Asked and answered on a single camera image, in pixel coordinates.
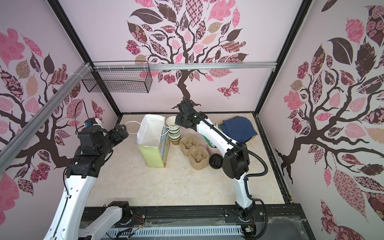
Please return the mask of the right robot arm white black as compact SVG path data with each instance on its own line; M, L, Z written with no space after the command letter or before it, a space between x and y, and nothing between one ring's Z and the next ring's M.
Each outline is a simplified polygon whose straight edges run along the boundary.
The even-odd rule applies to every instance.
M256 211L256 202L262 200L251 196L248 187L248 179L251 177L263 177L268 173L266 162L257 154L248 150L246 143L236 142L220 131L203 112L194 109L193 102L183 97L177 105L179 113L176 116L176 124L206 137L223 155L222 169L224 173L234 181L236 193L236 206L239 218L248 221L253 218ZM263 171L248 174L250 156L256 158L263 166Z

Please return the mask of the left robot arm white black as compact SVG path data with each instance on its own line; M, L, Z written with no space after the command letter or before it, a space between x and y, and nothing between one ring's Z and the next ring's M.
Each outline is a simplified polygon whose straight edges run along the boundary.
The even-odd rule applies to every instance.
M46 240L100 240L114 224L131 220L129 203L117 201L108 205L85 230L80 229L87 199L101 168L112 156L113 148L128 136L126 125L115 125L108 131L98 119L86 122L77 134L80 146L64 171L64 192Z

